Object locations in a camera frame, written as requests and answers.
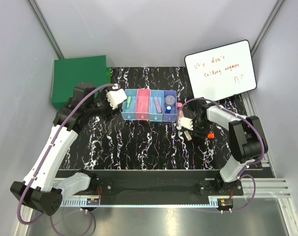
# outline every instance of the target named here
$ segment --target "red handwriting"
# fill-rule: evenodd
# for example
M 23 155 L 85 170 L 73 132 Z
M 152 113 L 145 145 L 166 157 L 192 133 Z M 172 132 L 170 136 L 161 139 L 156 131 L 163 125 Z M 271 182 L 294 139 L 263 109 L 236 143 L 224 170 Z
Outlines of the red handwriting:
M 233 68 L 239 67 L 239 64 L 231 65 L 225 68 L 225 70 L 230 70 L 232 71 Z
M 200 65 L 201 63 L 197 63 L 196 65 L 194 65 L 194 67 L 197 69 Z
M 212 71 L 209 70 L 209 73 L 204 73 L 204 77 L 208 77 L 216 74 L 221 75 L 221 70 L 212 70 Z
M 221 57 L 219 57 L 219 58 L 212 58 L 212 63 L 215 63 L 215 62 L 219 62 L 219 61 L 221 61 L 221 60 L 224 60 L 225 59 L 225 56 L 221 56 Z
M 241 75 L 241 78 L 239 79 L 238 76 L 235 76 L 235 77 L 234 77 L 235 83 L 236 83 L 236 84 L 237 84 L 237 83 L 240 83 L 241 80 L 243 79 L 243 77 L 244 77 L 244 75 Z

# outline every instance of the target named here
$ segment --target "metal floor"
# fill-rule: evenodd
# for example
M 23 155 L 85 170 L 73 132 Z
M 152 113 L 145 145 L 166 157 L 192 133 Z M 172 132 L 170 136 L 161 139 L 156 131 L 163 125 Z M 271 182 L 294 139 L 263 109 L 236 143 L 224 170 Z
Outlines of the metal floor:
M 235 199 L 235 208 L 244 204 L 244 199 Z M 74 210 L 61 208 L 53 221 L 57 223 Z M 288 236 L 274 199 L 255 199 L 244 211 L 223 215 L 188 208 L 99 208 L 93 215 L 94 224 L 87 236 Z M 78 236 L 87 229 L 89 220 L 89 215 L 77 210 L 56 228 L 66 236 Z M 30 225 L 27 232 L 27 236 L 54 235 L 47 216 Z

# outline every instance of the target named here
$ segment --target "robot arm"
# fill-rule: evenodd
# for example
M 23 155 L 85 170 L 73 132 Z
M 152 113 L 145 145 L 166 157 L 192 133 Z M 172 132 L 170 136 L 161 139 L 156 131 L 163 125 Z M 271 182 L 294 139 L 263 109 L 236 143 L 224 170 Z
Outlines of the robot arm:
M 239 172 L 249 163 L 254 162 L 261 155 L 261 145 L 248 125 L 241 119 L 222 111 L 219 107 L 199 102 L 196 108 L 198 113 L 194 119 L 182 117 L 178 120 L 178 129 L 182 127 L 191 130 L 195 136 L 204 138 L 209 133 L 209 123 L 215 122 L 229 132 L 229 147 L 231 156 L 226 165 L 219 171 L 216 188 L 218 191 L 234 183 L 238 179 Z M 268 144 L 264 135 L 260 120 L 256 116 L 241 116 L 249 121 L 259 132 L 264 143 L 265 153 Z
M 121 111 L 122 103 L 127 99 L 123 89 L 107 87 L 98 92 L 95 99 L 94 96 L 90 96 L 72 115 L 66 125 L 62 127 L 54 144 L 52 145 L 51 143 L 60 125 L 78 103 L 94 89 L 94 85 L 90 83 L 81 83 L 75 87 L 73 96 L 69 98 L 64 108 L 57 112 L 49 139 L 35 165 L 25 176 L 23 182 L 15 181 L 11 185 L 10 191 L 20 200 L 26 186 L 34 178 L 34 173 L 48 147 L 52 146 L 39 173 L 27 191 L 23 201 L 25 206 L 46 215 L 53 215 L 58 210 L 62 199 L 66 199 L 83 190 L 87 194 L 96 191 L 98 186 L 97 177 L 89 171 L 79 171 L 58 183 L 54 182 L 54 178 L 67 150 L 76 140 L 83 127 L 89 122 L 89 119 L 93 116 L 109 119 L 115 117 Z

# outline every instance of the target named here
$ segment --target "green marker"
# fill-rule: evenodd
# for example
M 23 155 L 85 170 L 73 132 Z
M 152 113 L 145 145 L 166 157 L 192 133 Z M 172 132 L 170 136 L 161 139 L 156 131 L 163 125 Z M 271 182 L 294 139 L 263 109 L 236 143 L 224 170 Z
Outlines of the green marker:
M 126 105 L 126 108 L 127 108 L 127 109 L 129 109 L 129 107 L 130 107 L 131 99 L 132 99 L 131 96 L 129 96 L 129 97 L 127 98 L 127 105 Z

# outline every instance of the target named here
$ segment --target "blue bin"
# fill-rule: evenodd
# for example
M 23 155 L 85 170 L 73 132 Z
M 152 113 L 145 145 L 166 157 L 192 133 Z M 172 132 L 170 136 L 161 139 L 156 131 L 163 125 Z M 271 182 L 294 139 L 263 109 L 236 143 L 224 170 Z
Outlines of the blue bin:
M 123 102 L 123 111 L 121 112 L 121 115 L 124 120 L 136 120 L 135 118 L 135 106 L 137 101 L 137 89 L 125 89 L 125 94 L 128 97 L 131 97 L 130 106 L 127 109 L 127 100 Z
M 163 98 L 165 99 L 167 96 L 173 96 L 177 100 L 177 92 L 174 90 L 164 90 Z M 166 107 L 163 106 L 163 121 L 167 122 L 176 122 L 177 119 L 177 101 L 175 102 L 174 106 L 172 107 L 170 113 L 166 113 Z
M 161 109 L 161 113 L 158 113 L 155 98 L 157 99 L 157 103 Z M 149 120 L 163 121 L 163 109 L 164 109 L 163 90 L 151 90 Z

